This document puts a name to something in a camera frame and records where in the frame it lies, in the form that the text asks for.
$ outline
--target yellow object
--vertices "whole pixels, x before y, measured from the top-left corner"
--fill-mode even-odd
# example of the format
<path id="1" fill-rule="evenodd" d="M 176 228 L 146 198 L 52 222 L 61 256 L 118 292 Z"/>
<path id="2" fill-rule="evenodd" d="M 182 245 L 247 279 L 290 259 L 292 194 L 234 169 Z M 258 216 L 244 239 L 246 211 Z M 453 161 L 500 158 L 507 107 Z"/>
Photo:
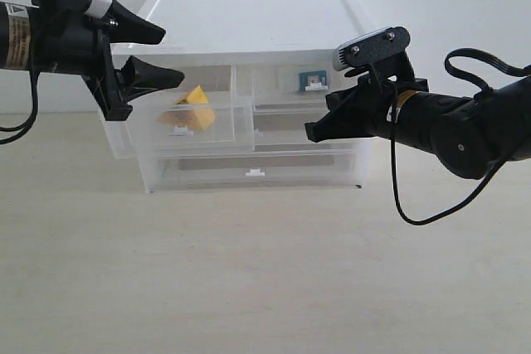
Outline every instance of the yellow object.
<path id="1" fill-rule="evenodd" d="M 208 97 L 201 86 L 196 87 L 175 103 L 176 105 L 208 104 Z M 173 110 L 162 114 L 158 121 L 190 130 L 207 130 L 216 121 L 216 113 L 206 106 L 196 109 Z"/>

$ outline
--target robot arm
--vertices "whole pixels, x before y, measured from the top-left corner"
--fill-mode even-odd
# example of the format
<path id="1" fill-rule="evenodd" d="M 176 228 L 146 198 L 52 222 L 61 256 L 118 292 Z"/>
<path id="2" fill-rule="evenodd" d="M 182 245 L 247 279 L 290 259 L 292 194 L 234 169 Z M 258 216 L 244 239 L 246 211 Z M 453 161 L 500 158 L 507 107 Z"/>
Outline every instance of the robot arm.
<path id="1" fill-rule="evenodd" d="M 33 94 L 28 121 L 0 131 L 26 133 L 31 128 L 41 73 L 81 76 L 107 120 L 126 120 L 133 110 L 131 100 L 178 87 L 184 74 L 134 57 L 116 70 L 110 46 L 121 42 L 157 45 L 165 34 L 163 28 L 116 0 L 32 0 L 31 7 L 0 2 L 0 69 L 29 70 Z"/>
<path id="2" fill-rule="evenodd" d="M 505 64 L 475 49 L 459 49 L 446 58 L 446 70 L 479 86 L 473 98 L 429 92 L 427 80 L 415 77 L 407 57 L 410 36 L 403 27 L 386 28 L 345 43 L 334 54 L 334 69 L 359 76 L 349 90 L 327 96 L 329 113 L 306 124 L 309 140 L 380 137 L 392 141 L 393 184 L 401 216 L 425 225 L 470 203 L 508 161 L 531 158 L 531 66 Z M 478 76 L 455 68 L 462 56 L 486 62 L 507 75 L 523 79 L 493 90 Z M 432 153 L 458 177 L 483 179 L 458 206 L 426 221 L 408 219 L 397 194 L 395 142 Z"/>

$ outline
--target yellow block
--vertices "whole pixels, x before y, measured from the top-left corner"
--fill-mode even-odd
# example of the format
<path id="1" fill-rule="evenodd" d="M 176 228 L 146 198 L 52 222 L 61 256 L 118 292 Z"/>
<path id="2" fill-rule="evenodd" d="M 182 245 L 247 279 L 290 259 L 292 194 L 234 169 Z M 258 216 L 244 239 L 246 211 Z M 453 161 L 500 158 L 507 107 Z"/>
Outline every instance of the yellow block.
<path id="1" fill-rule="evenodd" d="M 196 87 L 175 104 L 195 105 L 208 104 L 208 97 L 201 86 Z M 207 130 L 216 121 L 216 113 L 206 106 L 196 109 L 184 109 L 168 111 L 160 115 L 158 121 L 163 124 L 171 124 L 179 128 L 190 130 Z"/>

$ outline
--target table surface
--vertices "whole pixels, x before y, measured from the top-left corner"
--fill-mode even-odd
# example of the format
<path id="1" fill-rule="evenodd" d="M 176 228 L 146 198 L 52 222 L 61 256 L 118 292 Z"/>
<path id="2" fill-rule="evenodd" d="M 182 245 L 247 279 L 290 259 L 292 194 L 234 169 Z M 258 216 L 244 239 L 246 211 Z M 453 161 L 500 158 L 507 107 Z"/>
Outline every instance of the table surface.
<path id="1" fill-rule="evenodd" d="M 474 186 L 398 160 L 413 216 Z M 382 140 L 362 190 L 146 195 L 96 114 L 42 115 L 0 165 L 2 353 L 531 349 L 531 162 L 422 228 L 397 216 Z"/>

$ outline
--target warning label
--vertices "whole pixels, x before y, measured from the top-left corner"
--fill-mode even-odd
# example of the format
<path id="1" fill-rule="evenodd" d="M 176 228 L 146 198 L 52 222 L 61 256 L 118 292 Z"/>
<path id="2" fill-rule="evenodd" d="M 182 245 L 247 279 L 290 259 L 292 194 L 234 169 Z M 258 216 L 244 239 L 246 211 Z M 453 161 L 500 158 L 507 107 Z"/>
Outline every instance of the warning label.
<path id="1" fill-rule="evenodd" d="M 400 111 L 402 111 L 402 107 L 404 106 L 404 104 L 416 93 L 417 92 L 415 90 L 407 90 L 398 96 L 397 116 L 395 117 L 395 123 L 398 122 L 398 115 L 400 115 Z M 392 121 L 392 104 L 391 107 L 389 107 L 389 112 L 387 112 L 387 121 Z"/>
<path id="2" fill-rule="evenodd" d="M 32 25 L 27 8 L 16 4 L 6 4 L 9 15 L 9 52 L 6 69 L 25 70 L 30 55 Z"/>

